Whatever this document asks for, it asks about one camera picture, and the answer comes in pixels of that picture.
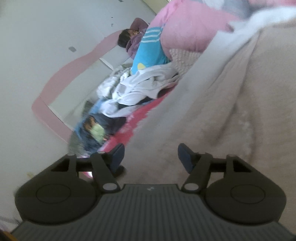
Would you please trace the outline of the person in purple top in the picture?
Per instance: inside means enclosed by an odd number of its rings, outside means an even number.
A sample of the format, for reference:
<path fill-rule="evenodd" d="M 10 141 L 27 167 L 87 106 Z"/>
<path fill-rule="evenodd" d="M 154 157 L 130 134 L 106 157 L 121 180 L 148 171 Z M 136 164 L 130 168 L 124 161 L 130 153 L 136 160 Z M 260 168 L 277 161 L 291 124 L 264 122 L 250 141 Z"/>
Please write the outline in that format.
<path fill-rule="evenodd" d="M 117 45 L 124 48 L 130 58 L 135 58 L 142 37 L 148 26 L 149 25 L 143 19 L 135 18 L 130 28 L 123 30 L 119 34 Z"/>

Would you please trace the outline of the beige white houndstooth coat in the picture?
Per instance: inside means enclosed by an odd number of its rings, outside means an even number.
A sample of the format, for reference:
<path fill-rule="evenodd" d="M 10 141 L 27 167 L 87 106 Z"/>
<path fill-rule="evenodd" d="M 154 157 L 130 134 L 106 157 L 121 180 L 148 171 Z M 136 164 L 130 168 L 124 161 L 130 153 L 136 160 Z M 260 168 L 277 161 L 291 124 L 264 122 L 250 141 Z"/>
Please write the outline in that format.
<path fill-rule="evenodd" d="M 201 54 L 182 49 L 170 49 L 171 60 L 180 77 L 189 71 Z"/>

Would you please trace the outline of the dark blue patterned garment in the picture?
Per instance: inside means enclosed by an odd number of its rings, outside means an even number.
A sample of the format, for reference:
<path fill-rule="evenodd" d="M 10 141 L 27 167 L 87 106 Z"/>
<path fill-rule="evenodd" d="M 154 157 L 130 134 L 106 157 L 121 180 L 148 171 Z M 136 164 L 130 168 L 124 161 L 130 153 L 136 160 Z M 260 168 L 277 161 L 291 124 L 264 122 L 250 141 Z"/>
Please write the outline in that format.
<path fill-rule="evenodd" d="M 126 123 L 125 117 L 110 118 L 100 108 L 105 98 L 93 103 L 86 101 L 82 118 L 74 127 L 68 143 L 68 152 L 78 157 L 87 157 L 97 152 L 111 136 Z"/>

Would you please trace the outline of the pink grey floral duvet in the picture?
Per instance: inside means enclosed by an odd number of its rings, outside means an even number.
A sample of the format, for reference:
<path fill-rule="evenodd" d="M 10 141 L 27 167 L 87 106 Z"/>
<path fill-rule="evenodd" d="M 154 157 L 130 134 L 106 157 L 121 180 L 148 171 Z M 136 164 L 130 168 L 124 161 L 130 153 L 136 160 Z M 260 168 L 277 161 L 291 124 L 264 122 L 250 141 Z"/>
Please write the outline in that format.
<path fill-rule="evenodd" d="M 162 29 L 159 38 L 167 57 L 171 49 L 201 53 L 218 31 L 232 31 L 230 22 L 276 6 L 295 6 L 295 1 L 171 1 L 149 26 Z"/>

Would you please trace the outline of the red pink bed sheet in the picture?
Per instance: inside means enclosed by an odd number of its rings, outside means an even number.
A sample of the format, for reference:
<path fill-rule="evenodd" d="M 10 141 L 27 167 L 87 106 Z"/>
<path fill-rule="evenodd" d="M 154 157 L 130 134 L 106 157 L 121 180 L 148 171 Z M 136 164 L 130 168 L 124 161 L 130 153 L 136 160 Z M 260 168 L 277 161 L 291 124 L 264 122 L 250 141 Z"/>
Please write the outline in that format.
<path fill-rule="evenodd" d="M 161 94 L 161 97 L 156 100 L 151 100 L 140 106 L 139 109 L 134 111 L 130 116 L 126 118 L 125 124 L 111 136 L 98 151 L 109 152 L 117 144 L 128 144 L 133 136 L 133 132 L 136 128 L 140 127 L 141 122 L 147 117 L 149 111 L 156 108 L 173 90 L 174 88 L 165 89 Z"/>

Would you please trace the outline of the pink headboard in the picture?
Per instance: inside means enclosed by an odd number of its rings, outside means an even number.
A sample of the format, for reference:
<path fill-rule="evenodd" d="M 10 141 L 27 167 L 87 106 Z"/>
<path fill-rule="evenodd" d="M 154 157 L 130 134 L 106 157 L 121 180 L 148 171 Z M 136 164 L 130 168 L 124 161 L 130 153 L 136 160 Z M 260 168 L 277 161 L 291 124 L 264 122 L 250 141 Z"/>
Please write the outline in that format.
<path fill-rule="evenodd" d="M 78 75 L 117 45 L 119 34 L 120 31 L 116 31 L 108 35 L 91 52 L 58 70 L 32 104 L 31 110 L 36 118 L 66 143 L 69 141 L 72 131 L 51 111 L 49 105 Z"/>

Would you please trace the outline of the beige fuzzy garment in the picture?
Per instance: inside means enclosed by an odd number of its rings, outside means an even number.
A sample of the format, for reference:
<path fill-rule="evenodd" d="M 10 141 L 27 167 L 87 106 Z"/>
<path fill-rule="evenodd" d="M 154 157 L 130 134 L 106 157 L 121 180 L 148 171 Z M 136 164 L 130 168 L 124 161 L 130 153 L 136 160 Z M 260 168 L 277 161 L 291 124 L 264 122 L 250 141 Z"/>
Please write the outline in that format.
<path fill-rule="evenodd" d="M 125 148 L 120 184 L 182 183 L 177 148 L 239 156 L 287 195 L 295 231 L 295 7 L 262 9 L 218 32 Z"/>

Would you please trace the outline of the white crumpled clothes pile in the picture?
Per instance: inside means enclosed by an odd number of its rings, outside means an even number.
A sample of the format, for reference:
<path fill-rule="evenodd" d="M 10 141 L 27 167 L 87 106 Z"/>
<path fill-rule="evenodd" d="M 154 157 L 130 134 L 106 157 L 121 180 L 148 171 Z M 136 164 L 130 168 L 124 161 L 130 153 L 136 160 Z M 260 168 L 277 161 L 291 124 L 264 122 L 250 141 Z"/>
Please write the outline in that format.
<path fill-rule="evenodd" d="M 132 74 L 119 66 L 97 88 L 102 100 L 99 111 L 107 117 L 127 117 L 144 102 L 158 98 L 159 93 L 177 84 L 179 75 L 172 63 L 156 65 Z"/>

